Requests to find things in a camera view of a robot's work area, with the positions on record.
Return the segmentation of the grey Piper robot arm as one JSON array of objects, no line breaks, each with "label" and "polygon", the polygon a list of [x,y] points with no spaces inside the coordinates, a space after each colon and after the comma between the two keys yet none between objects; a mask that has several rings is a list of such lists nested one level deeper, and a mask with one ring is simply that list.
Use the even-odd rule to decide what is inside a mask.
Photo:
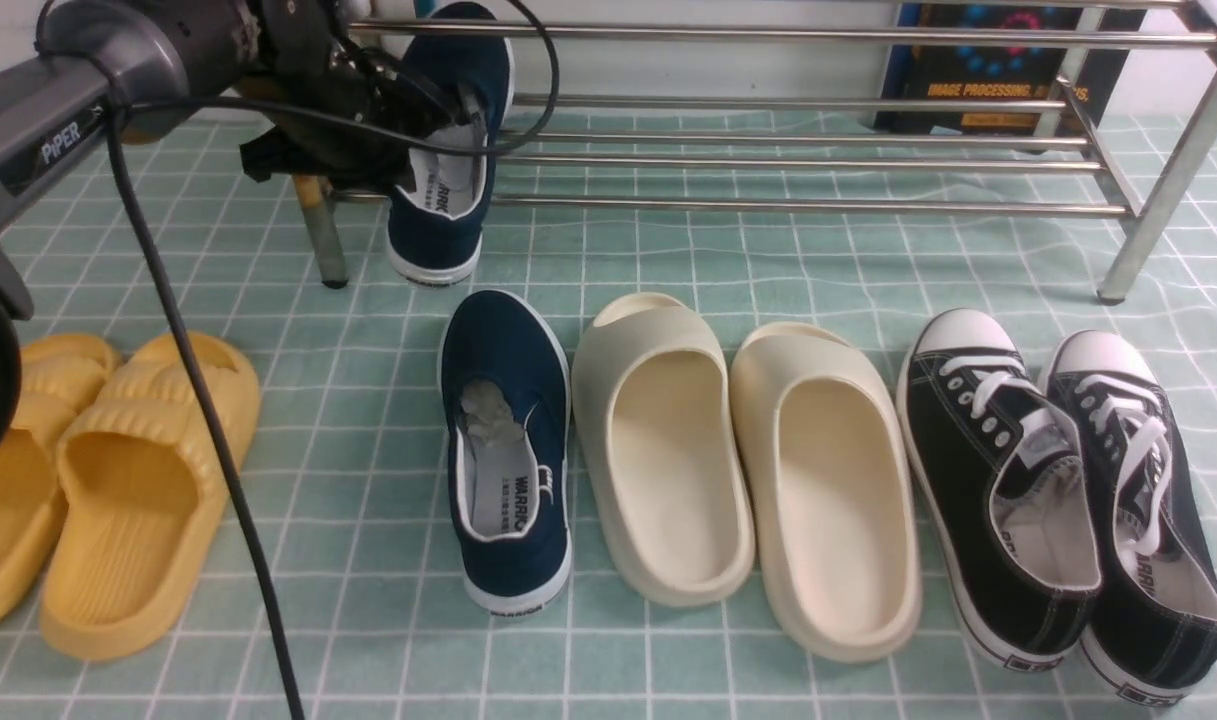
[{"label": "grey Piper robot arm", "polygon": [[35,56],[0,71],[0,448],[19,403],[15,324],[35,313],[9,225],[105,141],[151,144],[197,109],[274,123],[253,170],[392,181],[408,147],[445,146],[462,97],[352,40],[343,1],[47,1]]}]

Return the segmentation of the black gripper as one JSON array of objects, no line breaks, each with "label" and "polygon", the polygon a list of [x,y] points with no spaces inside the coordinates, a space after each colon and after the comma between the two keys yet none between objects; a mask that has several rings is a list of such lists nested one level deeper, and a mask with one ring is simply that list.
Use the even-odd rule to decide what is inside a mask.
[{"label": "black gripper", "polygon": [[[241,97],[319,111],[408,137],[428,137],[439,126],[439,88],[410,61],[349,36],[352,19],[365,19],[369,1],[248,1],[257,60],[239,81]],[[492,145],[492,100],[473,81],[458,81],[460,150]],[[385,190],[408,170],[408,146],[370,133],[270,111],[270,131],[241,146],[243,174],[256,182],[273,176],[320,176],[342,186]]]}]

